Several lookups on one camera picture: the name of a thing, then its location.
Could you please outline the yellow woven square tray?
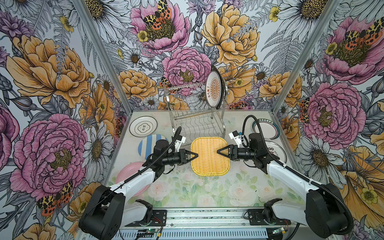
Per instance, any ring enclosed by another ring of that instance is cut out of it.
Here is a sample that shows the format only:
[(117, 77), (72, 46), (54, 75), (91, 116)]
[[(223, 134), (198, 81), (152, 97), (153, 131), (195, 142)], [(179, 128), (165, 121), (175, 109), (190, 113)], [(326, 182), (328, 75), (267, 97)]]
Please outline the yellow woven square tray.
[(219, 137), (200, 137), (191, 144), (191, 151), (198, 157), (191, 162), (194, 173), (202, 177), (223, 176), (230, 170), (230, 159), (217, 153), (228, 143)]

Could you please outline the white plate with colored dots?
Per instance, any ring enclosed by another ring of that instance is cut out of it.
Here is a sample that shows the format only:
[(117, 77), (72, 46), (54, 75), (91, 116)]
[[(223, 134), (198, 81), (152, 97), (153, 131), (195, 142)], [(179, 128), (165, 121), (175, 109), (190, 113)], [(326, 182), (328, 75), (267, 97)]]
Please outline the white plate with colored dots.
[(283, 162), (283, 163), (287, 162), (287, 159), (288, 159), (287, 154), (280, 145), (272, 141), (266, 141), (266, 145), (268, 147), (269, 152), (277, 156), (280, 159), (280, 162)]

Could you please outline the green red rimmed white plate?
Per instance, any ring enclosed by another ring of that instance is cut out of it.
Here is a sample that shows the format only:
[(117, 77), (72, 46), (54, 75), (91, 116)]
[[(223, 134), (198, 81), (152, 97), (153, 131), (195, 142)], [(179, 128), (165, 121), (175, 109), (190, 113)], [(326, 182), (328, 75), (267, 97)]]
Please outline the green red rimmed white plate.
[(258, 121), (266, 140), (273, 141), (280, 137), (281, 131), (273, 121), (268, 119), (258, 119)]

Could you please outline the orange sunburst white plate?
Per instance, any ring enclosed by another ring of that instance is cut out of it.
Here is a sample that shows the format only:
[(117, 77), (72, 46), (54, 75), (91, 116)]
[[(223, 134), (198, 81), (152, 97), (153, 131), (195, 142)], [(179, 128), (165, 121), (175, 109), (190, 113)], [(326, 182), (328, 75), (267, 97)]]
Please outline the orange sunburst white plate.
[(222, 81), (217, 71), (213, 70), (208, 75), (205, 87), (205, 95), (208, 105), (217, 108), (222, 98)]

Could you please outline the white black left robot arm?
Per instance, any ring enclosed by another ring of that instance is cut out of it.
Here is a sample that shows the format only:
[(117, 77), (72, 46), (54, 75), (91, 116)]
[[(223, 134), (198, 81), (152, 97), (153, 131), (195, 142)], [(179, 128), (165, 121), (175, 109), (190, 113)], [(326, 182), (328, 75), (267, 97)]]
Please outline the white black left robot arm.
[(122, 226), (150, 224), (155, 219), (153, 205), (144, 200), (132, 204), (127, 201), (156, 181), (166, 166), (185, 165), (198, 156), (186, 149), (177, 150), (176, 141), (157, 141), (152, 154), (134, 175), (111, 187), (96, 188), (79, 221), (80, 229), (98, 240), (111, 240)]

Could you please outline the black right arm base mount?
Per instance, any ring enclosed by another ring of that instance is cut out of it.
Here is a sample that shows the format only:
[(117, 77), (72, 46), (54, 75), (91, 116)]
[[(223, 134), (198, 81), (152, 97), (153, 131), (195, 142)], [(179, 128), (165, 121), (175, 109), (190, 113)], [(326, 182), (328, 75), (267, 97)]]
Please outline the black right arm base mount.
[(264, 204), (263, 209), (248, 209), (246, 210), (243, 218), (248, 220), (251, 226), (273, 226), (284, 225), (289, 226), (290, 220), (279, 219), (273, 212), (273, 204), (282, 201), (281, 198), (272, 199)]

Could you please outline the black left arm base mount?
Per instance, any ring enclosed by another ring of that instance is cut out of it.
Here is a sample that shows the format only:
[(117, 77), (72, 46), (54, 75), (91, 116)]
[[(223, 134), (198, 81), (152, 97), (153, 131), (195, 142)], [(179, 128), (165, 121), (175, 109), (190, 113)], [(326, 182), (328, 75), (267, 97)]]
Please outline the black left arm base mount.
[(124, 209), (122, 225), (124, 227), (165, 227), (168, 211), (154, 209), (153, 205), (136, 200)]

